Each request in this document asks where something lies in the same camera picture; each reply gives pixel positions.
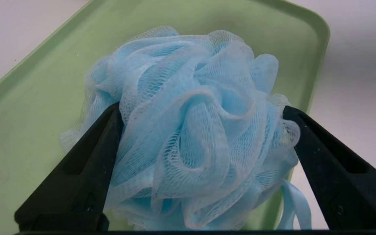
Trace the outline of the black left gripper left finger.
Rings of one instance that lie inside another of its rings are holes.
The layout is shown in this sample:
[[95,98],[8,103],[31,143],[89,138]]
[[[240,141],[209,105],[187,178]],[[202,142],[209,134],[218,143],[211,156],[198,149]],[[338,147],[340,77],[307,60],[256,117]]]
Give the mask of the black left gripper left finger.
[[108,230],[103,207],[123,127],[115,103],[18,208],[19,230]]

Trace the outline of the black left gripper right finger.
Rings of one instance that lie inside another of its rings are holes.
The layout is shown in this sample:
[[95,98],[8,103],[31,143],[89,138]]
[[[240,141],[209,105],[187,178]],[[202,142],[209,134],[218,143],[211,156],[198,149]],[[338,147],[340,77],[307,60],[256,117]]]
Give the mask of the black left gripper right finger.
[[306,113],[286,106],[301,131],[294,147],[331,230],[376,230],[376,169]]

